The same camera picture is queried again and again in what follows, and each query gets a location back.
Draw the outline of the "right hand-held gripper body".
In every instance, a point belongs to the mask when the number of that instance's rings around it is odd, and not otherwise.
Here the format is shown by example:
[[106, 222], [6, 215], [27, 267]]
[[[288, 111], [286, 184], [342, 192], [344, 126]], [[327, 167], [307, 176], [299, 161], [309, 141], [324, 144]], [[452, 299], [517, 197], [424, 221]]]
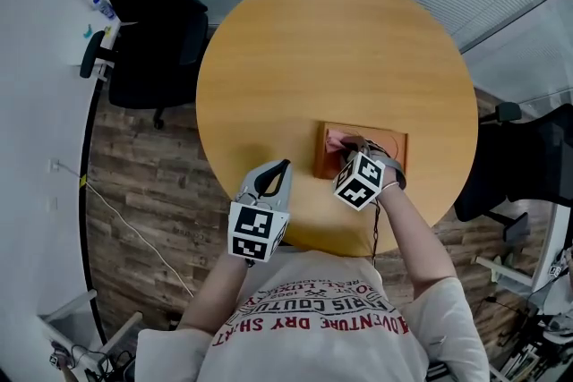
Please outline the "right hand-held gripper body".
[[341, 170], [333, 179], [334, 195], [350, 208], [361, 211], [385, 189], [384, 175], [387, 168], [396, 174], [394, 182], [402, 190], [406, 188], [406, 177], [402, 165], [393, 159], [384, 147], [366, 139], [370, 156], [358, 153], [352, 160], [341, 156]]

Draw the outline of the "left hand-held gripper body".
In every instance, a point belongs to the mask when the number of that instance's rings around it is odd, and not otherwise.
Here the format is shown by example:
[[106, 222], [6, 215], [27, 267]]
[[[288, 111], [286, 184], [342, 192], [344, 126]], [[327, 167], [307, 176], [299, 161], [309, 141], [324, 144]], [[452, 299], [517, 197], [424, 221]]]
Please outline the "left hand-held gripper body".
[[228, 253], [249, 263], [269, 261], [282, 242], [289, 220], [290, 191], [293, 167], [282, 182], [279, 193], [265, 197], [255, 190], [255, 178], [262, 165], [244, 177], [235, 199], [230, 203], [227, 249]]

